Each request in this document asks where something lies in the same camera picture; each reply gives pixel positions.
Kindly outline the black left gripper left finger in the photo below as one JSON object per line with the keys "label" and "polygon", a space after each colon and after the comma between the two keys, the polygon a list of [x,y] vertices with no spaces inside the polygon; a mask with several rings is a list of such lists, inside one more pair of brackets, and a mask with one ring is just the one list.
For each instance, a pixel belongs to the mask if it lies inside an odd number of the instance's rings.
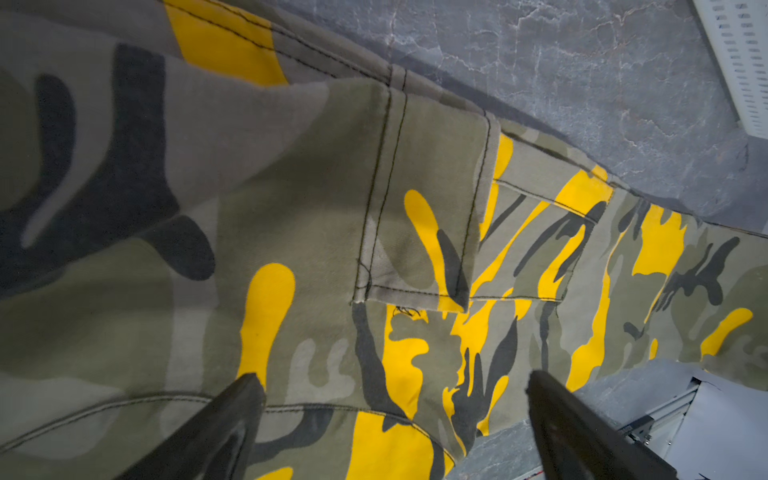
{"label": "black left gripper left finger", "polygon": [[242,479],[265,400],[258,376],[241,376],[119,477]]}

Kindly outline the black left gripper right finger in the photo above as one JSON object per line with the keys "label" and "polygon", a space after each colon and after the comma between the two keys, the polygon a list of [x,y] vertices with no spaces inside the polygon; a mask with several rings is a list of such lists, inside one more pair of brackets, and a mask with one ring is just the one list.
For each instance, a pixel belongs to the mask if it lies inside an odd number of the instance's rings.
{"label": "black left gripper right finger", "polygon": [[547,479],[675,479],[677,471],[601,419],[552,375],[531,373],[526,389]]}

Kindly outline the camouflage yellow green trousers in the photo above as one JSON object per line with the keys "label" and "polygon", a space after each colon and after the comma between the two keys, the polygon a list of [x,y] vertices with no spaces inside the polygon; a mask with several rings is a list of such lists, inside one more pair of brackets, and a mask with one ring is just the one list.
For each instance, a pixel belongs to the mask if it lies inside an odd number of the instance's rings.
{"label": "camouflage yellow green trousers", "polygon": [[241,376],[245,479],[441,479],[654,359],[767,386],[767,238],[259,1],[1,5],[1,475],[116,479]]}

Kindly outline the white plastic laundry basket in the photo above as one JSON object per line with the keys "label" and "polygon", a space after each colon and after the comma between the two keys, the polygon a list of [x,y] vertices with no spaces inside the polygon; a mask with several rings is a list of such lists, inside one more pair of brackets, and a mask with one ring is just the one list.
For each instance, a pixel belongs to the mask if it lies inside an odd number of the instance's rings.
{"label": "white plastic laundry basket", "polygon": [[767,137],[767,0],[694,0],[746,133]]}

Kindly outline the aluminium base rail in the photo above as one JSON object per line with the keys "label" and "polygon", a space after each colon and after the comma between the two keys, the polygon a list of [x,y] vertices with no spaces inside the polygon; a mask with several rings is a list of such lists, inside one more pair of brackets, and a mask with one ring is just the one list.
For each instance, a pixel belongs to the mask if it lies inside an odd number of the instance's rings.
{"label": "aluminium base rail", "polygon": [[712,479],[718,427],[713,417],[724,394],[722,386],[694,377],[683,393],[630,421],[619,433],[650,451],[679,479]]}

